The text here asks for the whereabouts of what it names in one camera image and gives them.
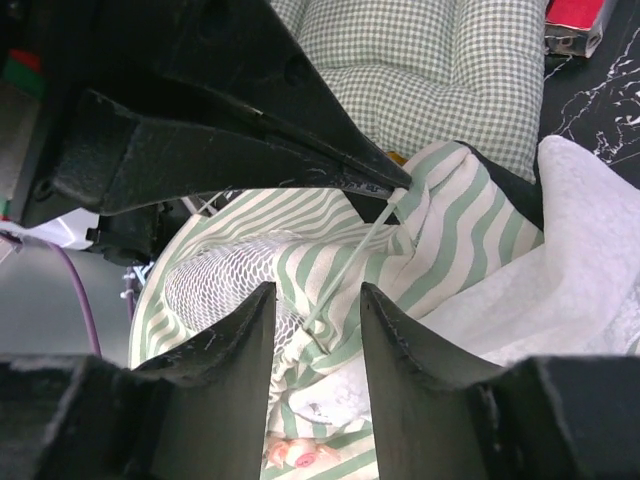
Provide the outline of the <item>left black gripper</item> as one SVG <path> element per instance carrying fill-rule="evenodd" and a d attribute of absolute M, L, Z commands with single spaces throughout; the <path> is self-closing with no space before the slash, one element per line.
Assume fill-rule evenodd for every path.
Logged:
<path fill-rule="evenodd" d="M 105 216 L 75 205 L 51 184 L 81 96 L 94 91 L 154 118 L 271 138 L 194 89 L 162 77 L 165 41 L 157 1 L 5 1 L 1 5 L 1 197 L 9 229 L 112 262 L 146 261 L 158 249 L 152 204 Z"/>

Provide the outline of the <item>green checked cushion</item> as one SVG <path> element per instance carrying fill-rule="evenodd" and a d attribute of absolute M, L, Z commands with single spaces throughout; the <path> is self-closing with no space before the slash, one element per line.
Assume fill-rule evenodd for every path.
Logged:
<path fill-rule="evenodd" d="M 543 98 L 542 1 L 276 1 L 344 110 L 410 157 L 457 140 L 532 180 Z"/>

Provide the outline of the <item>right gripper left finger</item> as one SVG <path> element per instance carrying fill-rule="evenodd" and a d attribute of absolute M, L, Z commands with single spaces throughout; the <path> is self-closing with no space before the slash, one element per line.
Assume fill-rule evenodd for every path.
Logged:
<path fill-rule="evenodd" d="M 1 358 L 5 479 L 256 479 L 276 289 L 136 369 L 95 356 Z"/>

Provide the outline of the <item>striped green pet tent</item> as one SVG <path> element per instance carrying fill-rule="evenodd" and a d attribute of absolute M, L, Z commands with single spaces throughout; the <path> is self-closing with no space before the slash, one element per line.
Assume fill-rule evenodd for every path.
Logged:
<path fill-rule="evenodd" d="M 138 301 L 138 366 L 277 286 L 265 479 L 375 479 L 378 465 L 359 293 L 499 365 L 532 354 L 639 350 L 639 192 L 559 136 L 538 160 L 543 223 L 490 176 L 478 153 L 436 142 L 407 164 L 396 223 L 372 238 L 312 326 L 303 323 L 372 225 L 335 189 L 248 190 L 192 217 Z"/>

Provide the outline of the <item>red toothpaste box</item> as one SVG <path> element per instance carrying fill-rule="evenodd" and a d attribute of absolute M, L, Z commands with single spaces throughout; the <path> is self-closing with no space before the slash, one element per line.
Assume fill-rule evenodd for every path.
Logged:
<path fill-rule="evenodd" d="M 545 18 L 548 55 L 590 58 L 601 43 L 617 0 L 550 0 Z"/>

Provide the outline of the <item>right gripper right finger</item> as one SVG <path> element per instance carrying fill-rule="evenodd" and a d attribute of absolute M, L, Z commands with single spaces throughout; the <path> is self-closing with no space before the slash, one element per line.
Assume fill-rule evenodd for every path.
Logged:
<path fill-rule="evenodd" d="M 635 479 L 639 360 L 536 356 L 500 367 L 360 297 L 383 479 Z"/>

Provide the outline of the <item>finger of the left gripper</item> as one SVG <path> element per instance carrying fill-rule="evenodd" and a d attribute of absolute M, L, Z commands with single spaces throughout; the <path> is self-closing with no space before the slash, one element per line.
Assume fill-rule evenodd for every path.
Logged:
<path fill-rule="evenodd" d="M 162 77 L 194 89 L 374 185 L 407 188 L 408 173 L 354 124 L 266 1 L 157 1 Z"/>
<path fill-rule="evenodd" d="M 288 141 L 139 115 L 94 91 L 81 96 L 51 184 L 105 216 L 226 189 L 335 188 L 386 199 L 395 188 Z"/>

